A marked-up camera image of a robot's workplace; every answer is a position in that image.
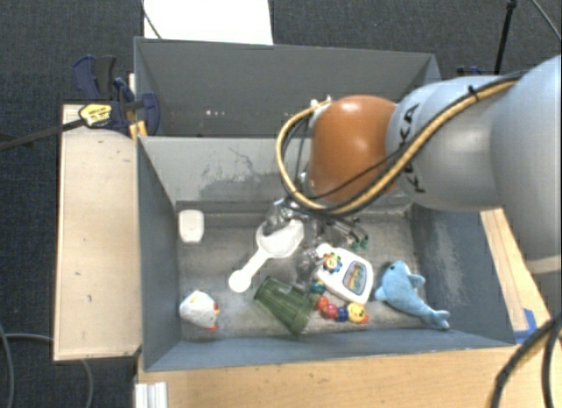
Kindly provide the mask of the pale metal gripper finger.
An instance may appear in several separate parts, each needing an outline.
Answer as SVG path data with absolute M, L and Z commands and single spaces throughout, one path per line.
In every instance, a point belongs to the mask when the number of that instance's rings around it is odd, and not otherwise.
M 305 251 L 301 251 L 295 258 L 296 279 L 295 283 L 299 286 L 304 285 L 310 275 L 310 260 Z
M 308 259 L 309 259 L 309 265 L 308 265 L 309 279 L 312 280 L 315 276 L 318 267 L 322 264 L 323 259 L 316 248 L 311 248 L 308 251 Z

